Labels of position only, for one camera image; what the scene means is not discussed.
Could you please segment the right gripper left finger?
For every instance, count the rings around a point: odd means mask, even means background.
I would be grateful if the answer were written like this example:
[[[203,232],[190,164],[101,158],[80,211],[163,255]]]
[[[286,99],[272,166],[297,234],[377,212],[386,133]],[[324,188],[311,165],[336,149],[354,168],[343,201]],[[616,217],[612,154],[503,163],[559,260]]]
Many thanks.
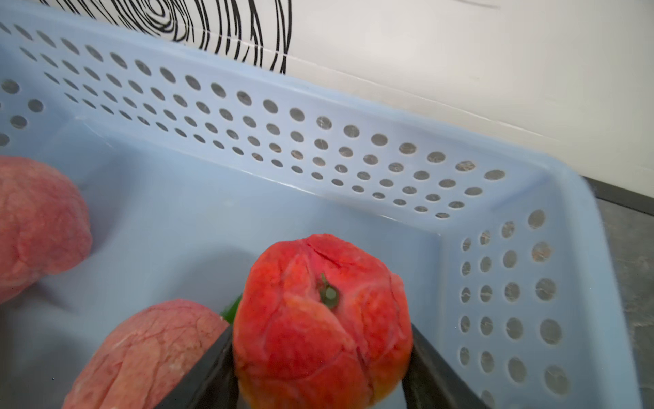
[[[233,327],[228,327],[156,409],[236,409]]]

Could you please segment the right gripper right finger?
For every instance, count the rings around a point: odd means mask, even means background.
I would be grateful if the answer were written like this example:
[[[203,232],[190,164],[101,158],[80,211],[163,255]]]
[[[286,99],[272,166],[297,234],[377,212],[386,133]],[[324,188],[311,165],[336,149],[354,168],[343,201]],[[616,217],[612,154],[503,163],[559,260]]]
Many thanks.
[[[408,409],[487,409],[488,406],[412,325],[413,348],[402,380]]]

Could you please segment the light blue plastic basket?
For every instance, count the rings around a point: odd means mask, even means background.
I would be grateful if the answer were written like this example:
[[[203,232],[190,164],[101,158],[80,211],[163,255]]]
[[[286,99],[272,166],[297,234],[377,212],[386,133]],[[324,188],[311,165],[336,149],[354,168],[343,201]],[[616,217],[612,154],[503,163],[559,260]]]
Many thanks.
[[[1,4],[1,153],[67,175],[94,236],[1,308],[4,408],[61,407],[118,323],[225,308],[314,233],[398,274],[489,406],[641,407],[595,198],[540,153],[27,1]]]

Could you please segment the pink peach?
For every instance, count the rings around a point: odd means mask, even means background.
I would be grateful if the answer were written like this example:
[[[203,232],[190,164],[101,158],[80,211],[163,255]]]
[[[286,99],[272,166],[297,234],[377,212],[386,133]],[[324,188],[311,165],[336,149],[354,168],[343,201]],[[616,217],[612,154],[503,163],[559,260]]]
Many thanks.
[[[146,308],[105,338],[63,407],[156,407],[226,329],[221,315],[192,301]]]

